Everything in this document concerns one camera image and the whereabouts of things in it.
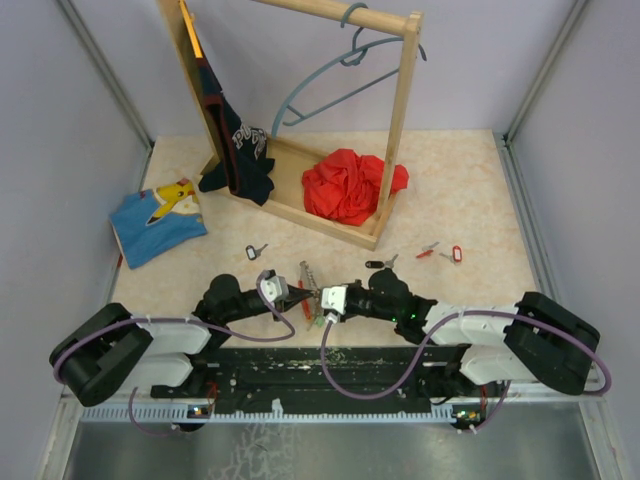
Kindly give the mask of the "grey key organiser plate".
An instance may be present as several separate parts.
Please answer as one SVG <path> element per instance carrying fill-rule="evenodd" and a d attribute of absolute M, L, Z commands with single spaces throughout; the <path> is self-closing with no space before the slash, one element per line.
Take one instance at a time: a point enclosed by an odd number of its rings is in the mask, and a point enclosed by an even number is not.
<path fill-rule="evenodd" d="M 310 325 L 313 325 L 321 314 L 321 309 L 319 307 L 319 289 L 308 262 L 305 260 L 301 261 L 299 263 L 299 267 L 299 287 L 312 292 L 311 297 L 302 302 L 302 308 L 307 322 Z"/>

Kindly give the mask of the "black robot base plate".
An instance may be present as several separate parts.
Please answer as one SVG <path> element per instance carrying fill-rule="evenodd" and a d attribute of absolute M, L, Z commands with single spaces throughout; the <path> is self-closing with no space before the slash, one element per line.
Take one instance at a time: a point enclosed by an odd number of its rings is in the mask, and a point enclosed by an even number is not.
<path fill-rule="evenodd" d="M 499 397 L 459 372 L 461 347 L 220 348 L 193 356 L 179 387 L 154 386 L 155 399 L 205 398 L 219 414 L 428 413 L 445 400 Z"/>

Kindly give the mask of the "key with green tag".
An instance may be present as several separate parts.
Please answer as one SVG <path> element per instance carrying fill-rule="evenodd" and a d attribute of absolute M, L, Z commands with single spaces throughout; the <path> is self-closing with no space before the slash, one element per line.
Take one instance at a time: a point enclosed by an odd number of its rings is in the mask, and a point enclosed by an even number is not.
<path fill-rule="evenodd" d="M 323 316 L 314 317 L 307 326 L 307 330 L 310 331 L 314 327 L 322 327 L 325 323 L 325 319 Z"/>

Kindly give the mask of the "key with black tag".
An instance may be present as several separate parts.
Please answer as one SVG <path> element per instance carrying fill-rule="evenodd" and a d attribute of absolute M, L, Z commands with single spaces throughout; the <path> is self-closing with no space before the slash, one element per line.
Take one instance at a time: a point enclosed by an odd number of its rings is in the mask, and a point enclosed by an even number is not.
<path fill-rule="evenodd" d="M 393 269 L 398 257 L 399 255 L 395 254 L 389 260 L 367 260 L 365 267 L 368 269 Z"/>

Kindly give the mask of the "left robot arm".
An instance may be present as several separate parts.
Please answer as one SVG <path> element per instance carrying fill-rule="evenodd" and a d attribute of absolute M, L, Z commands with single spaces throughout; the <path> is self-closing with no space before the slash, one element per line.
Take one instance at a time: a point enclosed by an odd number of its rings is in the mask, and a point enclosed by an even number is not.
<path fill-rule="evenodd" d="M 135 315 L 118 302 L 105 305 L 54 348 L 49 363 L 54 379 L 85 407 L 127 388 L 163 386 L 194 397 L 206 389 L 208 373 L 193 356 L 231 337 L 251 343 L 293 338 L 296 329 L 284 315 L 313 295 L 272 270 L 262 272 L 247 291 L 235 276 L 221 274 L 188 316 Z M 286 333 L 256 337 L 229 327 L 264 314 L 283 324 Z"/>

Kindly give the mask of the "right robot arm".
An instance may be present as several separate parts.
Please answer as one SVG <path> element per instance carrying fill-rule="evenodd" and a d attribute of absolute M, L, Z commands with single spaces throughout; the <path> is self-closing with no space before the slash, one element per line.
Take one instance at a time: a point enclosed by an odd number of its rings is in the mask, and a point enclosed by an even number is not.
<path fill-rule="evenodd" d="M 463 349 L 446 372 L 461 396 L 494 381 L 537 381 L 566 395 L 585 391 L 600 332 L 546 295 L 530 291 L 498 307 L 455 306 L 409 290 L 389 268 L 368 283 L 343 287 L 335 305 L 343 319 L 391 321 L 410 343 Z"/>

